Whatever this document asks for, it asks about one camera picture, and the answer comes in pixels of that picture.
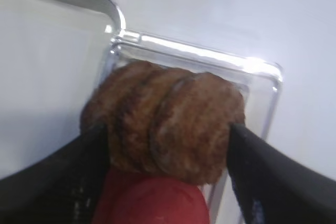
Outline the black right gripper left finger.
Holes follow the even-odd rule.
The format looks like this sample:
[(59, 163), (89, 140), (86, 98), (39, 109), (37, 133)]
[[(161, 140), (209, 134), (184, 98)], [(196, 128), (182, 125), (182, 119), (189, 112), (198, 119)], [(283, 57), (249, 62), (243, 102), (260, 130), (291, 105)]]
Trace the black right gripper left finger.
[(92, 223), (109, 170), (107, 127), (1, 179), (1, 223)]

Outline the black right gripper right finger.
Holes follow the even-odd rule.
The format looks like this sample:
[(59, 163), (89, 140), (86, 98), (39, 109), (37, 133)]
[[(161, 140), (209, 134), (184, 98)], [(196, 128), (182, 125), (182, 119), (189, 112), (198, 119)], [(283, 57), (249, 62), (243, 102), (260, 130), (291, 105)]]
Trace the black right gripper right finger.
[(335, 181), (243, 124), (230, 127), (227, 168), (245, 223), (335, 223)]

